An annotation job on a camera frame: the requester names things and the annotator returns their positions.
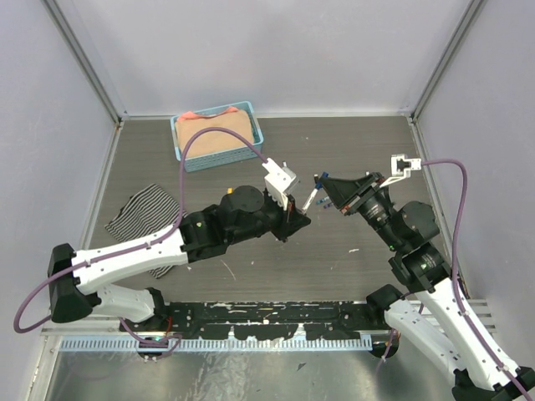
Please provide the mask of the white pen blue end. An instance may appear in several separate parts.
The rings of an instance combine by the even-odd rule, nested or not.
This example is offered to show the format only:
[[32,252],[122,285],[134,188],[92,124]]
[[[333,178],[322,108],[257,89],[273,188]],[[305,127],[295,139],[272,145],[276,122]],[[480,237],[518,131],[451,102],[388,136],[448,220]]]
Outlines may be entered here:
[[307,200],[304,202],[303,207],[301,209],[302,213],[304,215],[307,214],[309,207],[312,205],[313,201],[315,200],[316,196],[318,194],[318,188],[314,187],[312,191],[310,192]]

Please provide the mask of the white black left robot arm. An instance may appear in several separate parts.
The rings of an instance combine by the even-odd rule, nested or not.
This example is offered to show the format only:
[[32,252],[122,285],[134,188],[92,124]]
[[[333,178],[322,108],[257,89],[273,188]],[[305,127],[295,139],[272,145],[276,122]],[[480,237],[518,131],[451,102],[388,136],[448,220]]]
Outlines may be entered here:
[[64,272],[51,282],[51,319],[76,322],[91,314],[121,317],[147,330],[161,330],[168,311],[153,288],[133,290],[118,286],[127,277],[164,266],[190,265],[222,256],[229,246],[267,233],[285,242],[311,220],[292,196],[279,205],[267,190],[237,187],[220,203],[187,214],[178,227],[100,249],[75,251],[69,244],[53,249],[48,273]]

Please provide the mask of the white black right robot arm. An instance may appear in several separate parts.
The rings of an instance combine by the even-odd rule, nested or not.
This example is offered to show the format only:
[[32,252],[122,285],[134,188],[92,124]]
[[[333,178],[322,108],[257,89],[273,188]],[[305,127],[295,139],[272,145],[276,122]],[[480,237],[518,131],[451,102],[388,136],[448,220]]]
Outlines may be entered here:
[[460,293],[451,267],[432,243],[440,233],[432,207],[413,200],[395,208],[380,173],[318,182],[343,215],[361,215],[389,247],[396,279],[436,320],[428,322],[400,291],[385,285],[366,298],[369,323],[390,327],[419,348],[446,377],[456,400],[528,397],[533,369],[507,356]]

